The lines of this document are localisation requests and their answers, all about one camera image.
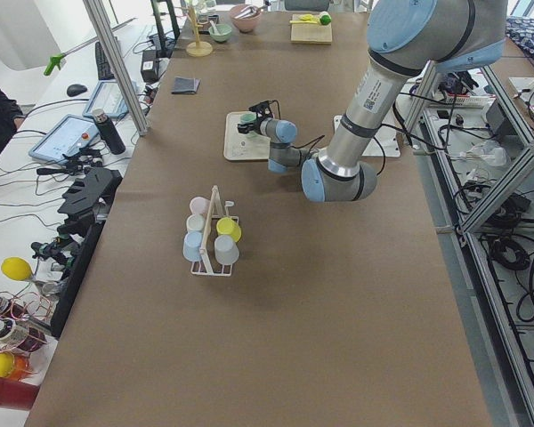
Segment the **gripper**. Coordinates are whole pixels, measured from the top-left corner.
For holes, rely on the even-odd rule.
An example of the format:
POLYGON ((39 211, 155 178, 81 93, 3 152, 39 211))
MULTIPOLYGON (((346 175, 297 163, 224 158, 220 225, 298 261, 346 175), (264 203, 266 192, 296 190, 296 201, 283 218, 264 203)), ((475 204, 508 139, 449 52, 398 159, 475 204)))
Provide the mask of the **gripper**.
POLYGON ((237 124, 238 132, 241 134, 255 132, 263 136, 276 136, 278 121, 271 111, 271 104, 273 103, 276 101, 260 101, 249 107, 248 111, 253 117, 250 121, 246 121, 242 117, 237 124))

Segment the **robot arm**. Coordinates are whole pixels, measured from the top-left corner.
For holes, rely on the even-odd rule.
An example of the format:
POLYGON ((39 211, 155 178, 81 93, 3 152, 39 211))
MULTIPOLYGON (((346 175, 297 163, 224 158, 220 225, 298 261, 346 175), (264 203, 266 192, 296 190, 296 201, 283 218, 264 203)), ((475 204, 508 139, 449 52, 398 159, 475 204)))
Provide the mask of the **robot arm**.
POLYGON ((267 102, 239 133, 270 140, 268 167, 301 167, 304 195, 313 202, 355 201, 376 187, 376 171, 360 157, 406 82, 434 61, 440 72, 464 71, 498 60, 505 45, 505 1, 381 1, 368 20, 369 63, 330 143, 314 153, 293 142, 295 125, 275 118, 267 102))

